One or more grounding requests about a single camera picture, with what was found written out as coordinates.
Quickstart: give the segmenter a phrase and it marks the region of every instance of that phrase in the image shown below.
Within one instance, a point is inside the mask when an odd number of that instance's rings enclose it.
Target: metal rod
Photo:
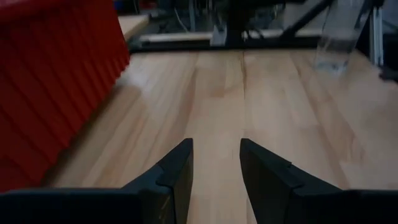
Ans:
[[[185,27],[184,23],[181,21],[176,8],[174,8],[174,13],[175,13],[175,16],[177,17],[178,23],[181,25],[181,27],[185,30],[185,32],[189,32],[187,27]]]
[[[374,65],[384,65],[382,9],[374,8],[370,21],[370,58]]]
[[[295,24],[288,27],[283,34],[279,37],[280,39],[288,39],[294,37],[297,31],[307,25],[311,20],[317,17],[322,11],[329,7],[335,0],[323,0],[316,6],[312,7],[300,20]]]
[[[191,25],[191,32],[196,31],[196,24],[195,24],[195,7],[194,7],[194,1],[189,0],[189,20],[190,20],[190,25]]]

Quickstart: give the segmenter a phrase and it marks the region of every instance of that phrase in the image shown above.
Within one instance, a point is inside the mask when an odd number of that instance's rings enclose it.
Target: glass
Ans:
[[[371,8],[371,0],[334,1],[323,25],[315,68],[336,75],[346,70]]]

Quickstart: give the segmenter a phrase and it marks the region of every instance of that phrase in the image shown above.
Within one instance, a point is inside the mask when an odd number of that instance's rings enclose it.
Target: red object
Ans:
[[[112,0],[0,0],[0,192],[40,184],[129,63]]]
[[[141,0],[139,1],[140,9],[153,9],[157,7],[157,3],[154,0]]]

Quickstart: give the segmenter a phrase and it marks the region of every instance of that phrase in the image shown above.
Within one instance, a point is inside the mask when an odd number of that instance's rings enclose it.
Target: wood grain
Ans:
[[[355,53],[340,78],[311,51],[133,55],[54,187],[121,187],[194,140],[189,223],[255,223],[239,165],[251,138],[327,182],[398,189],[398,87]]]

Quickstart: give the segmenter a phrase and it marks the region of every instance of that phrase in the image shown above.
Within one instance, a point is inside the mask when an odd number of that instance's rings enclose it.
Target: wire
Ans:
[[[266,37],[264,36],[264,34],[262,34],[261,30],[257,29],[254,27],[254,25],[248,25],[248,27],[244,30],[244,32],[246,33],[246,35],[248,36],[248,39],[253,39],[253,37],[250,34],[250,31],[254,31],[257,33],[257,35],[259,36],[259,39],[266,39]]]
[[[185,27],[184,23],[181,21],[180,16],[178,15],[178,12],[177,12],[176,8],[174,8],[174,12],[175,12],[175,15],[177,16],[177,20],[180,23],[180,25],[182,26],[182,28],[185,30],[185,32],[189,32],[187,27]]]
[[[134,8],[136,9],[136,13],[139,14],[139,8],[137,7],[137,1],[133,1]]]

